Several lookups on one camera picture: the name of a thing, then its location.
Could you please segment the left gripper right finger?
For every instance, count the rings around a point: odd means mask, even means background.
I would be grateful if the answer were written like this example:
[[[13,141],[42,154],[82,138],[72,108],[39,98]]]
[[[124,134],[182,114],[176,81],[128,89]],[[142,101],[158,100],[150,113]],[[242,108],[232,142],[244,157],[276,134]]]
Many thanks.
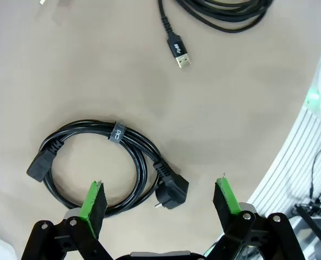
[[[249,246],[256,248],[262,259],[305,258],[288,218],[280,212],[265,218],[243,210],[227,178],[216,180],[213,204],[223,236],[206,259],[237,259]]]

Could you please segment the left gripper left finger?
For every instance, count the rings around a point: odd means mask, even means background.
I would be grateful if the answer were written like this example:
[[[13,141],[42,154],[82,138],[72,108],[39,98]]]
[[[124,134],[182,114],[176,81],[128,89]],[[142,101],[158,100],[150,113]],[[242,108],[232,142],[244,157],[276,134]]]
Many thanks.
[[[94,181],[82,207],[69,210],[60,223],[34,224],[21,258],[65,259],[68,252],[77,251],[83,259],[112,259],[98,241],[106,210],[104,185]]]

